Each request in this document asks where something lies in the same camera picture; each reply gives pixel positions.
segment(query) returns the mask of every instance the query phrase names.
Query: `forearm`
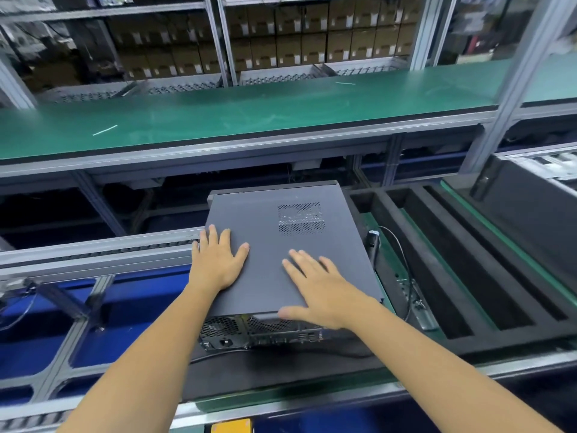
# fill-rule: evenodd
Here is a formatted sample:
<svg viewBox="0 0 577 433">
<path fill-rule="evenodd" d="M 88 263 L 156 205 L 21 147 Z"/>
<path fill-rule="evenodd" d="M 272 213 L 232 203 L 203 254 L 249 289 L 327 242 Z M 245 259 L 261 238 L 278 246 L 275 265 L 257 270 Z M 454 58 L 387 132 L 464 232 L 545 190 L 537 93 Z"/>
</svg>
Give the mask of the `forearm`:
<svg viewBox="0 0 577 433">
<path fill-rule="evenodd" d="M 187 287 L 111 365 L 59 433 L 169 430 L 215 295 L 196 287 Z"/>
<path fill-rule="evenodd" d="M 373 299 L 357 307 L 350 322 L 350 329 L 443 433 L 559 431 L 504 387 Z"/>
</svg>

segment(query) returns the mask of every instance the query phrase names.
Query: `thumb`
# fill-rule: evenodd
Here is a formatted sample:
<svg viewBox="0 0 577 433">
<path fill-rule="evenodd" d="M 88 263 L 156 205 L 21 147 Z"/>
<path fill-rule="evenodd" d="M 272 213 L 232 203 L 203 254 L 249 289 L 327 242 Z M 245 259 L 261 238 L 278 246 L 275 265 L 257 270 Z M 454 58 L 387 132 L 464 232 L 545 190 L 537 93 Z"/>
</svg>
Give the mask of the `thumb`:
<svg viewBox="0 0 577 433">
<path fill-rule="evenodd" d="M 279 318 L 286 320 L 306 320 L 308 321 L 310 311 L 307 307 L 286 306 L 279 310 Z"/>
<path fill-rule="evenodd" d="M 234 256 L 234 262 L 238 266 L 238 270 L 242 269 L 245 263 L 246 257 L 249 254 L 250 246 L 248 243 L 243 243 L 241 247 L 238 248 L 237 254 Z"/>
</svg>

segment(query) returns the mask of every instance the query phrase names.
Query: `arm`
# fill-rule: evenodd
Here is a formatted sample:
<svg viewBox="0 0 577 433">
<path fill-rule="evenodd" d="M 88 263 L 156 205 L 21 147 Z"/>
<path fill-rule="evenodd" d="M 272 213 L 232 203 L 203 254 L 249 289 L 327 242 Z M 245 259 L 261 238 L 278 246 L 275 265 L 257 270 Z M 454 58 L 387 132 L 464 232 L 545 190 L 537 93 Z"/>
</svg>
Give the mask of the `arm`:
<svg viewBox="0 0 577 433">
<path fill-rule="evenodd" d="M 181 400 L 187 366 L 217 293 L 241 271 L 249 246 L 230 252 L 230 230 L 213 225 L 192 246 L 189 283 L 172 304 L 111 365 L 58 433 L 168 431 Z"/>
<path fill-rule="evenodd" d="M 560 432 L 500 384 L 345 281 L 330 260 L 321 257 L 321 266 L 302 250 L 290 255 L 302 272 L 287 260 L 283 265 L 308 308 L 284 307 L 279 316 L 356 333 L 443 433 Z"/>
</svg>

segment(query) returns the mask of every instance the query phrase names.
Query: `person's right hand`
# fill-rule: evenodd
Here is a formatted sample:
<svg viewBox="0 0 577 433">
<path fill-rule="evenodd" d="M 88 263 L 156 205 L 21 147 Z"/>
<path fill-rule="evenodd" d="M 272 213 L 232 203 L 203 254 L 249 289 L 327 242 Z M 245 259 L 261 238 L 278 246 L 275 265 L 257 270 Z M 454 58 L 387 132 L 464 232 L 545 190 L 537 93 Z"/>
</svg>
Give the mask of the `person's right hand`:
<svg viewBox="0 0 577 433">
<path fill-rule="evenodd" d="M 304 250 L 291 249 L 289 255 L 301 270 L 287 259 L 283 260 L 283 266 L 308 307 L 283 307 L 279 310 L 279 317 L 305 320 L 333 330 L 350 329 L 351 315 L 371 298 L 347 282 L 328 258 L 319 257 L 321 265 Z"/>
</svg>

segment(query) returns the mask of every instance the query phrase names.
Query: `person's left hand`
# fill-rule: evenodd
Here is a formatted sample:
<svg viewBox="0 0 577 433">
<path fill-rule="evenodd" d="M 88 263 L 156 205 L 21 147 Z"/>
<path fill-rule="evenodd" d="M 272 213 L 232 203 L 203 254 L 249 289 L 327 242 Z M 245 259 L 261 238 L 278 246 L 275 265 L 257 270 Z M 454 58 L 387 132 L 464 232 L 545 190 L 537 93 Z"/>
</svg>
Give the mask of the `person's left hand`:
<svg viewBox="0 0 577 433">
<path fill-rule="evenodd" d="M 230 251 L 230 229 L 220 234 L 220 240 L 214 225 L 206 231 L 200 231 L 200 244 L 192 243 L 192 266 L 188 285 L 191 288 L 207 289 L 216 295 L 230 286 L 241 273 L 243 264 L 249 254 L 249 244 L 238 248 L 237 254 Z"/>
</svg>

